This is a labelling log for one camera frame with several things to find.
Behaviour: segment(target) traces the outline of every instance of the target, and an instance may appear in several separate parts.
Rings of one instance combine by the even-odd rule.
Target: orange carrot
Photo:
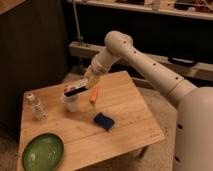
[[[98,87],[95,87],[93,90],[92,90],[92,94],[90,96],[90,102],[91,103],[95,103],[96,100],[97,100],[97,97],[98,97]]]

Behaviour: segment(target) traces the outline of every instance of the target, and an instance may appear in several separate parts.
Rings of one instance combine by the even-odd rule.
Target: toy carrot
[[[90,96],[90,103],[95,103],[96,102],[97,97],[98,97],[98,89],[99,89],[99,87],[95,87],[92,90],[92,94]]]

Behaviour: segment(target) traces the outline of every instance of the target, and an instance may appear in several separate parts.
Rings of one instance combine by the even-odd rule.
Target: floor
[[[64,82],[78,79],[78,75],[67,74]],[[160,143],[151,145],[140,160],[140,150],[103,161],[81,171],[171,171],[174,151],[176,110],[156,91],[138,88],[150,110],[166,135]],[[18,144],[0,134],[0,170],[14,171],[17,164]]]

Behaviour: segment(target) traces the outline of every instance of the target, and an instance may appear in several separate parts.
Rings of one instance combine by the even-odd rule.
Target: table leg
[[[140,152],[140,154],[138,155],[138,158],[139,158],[140,160],[141,160],[141,159],[143,158],[143,156],[145,155],[145,153],[146,153],[148,147],[149,147],[149,146],[146,146],[146,147],[143,147],[143,148],[141,149],[141,152]]]

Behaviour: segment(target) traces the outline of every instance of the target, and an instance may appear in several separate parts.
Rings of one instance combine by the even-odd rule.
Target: dark cabinet
[[[64,78],[68,43],[60,0],[28,0],[0,15],[0,129],[19,137],[24,91]]]

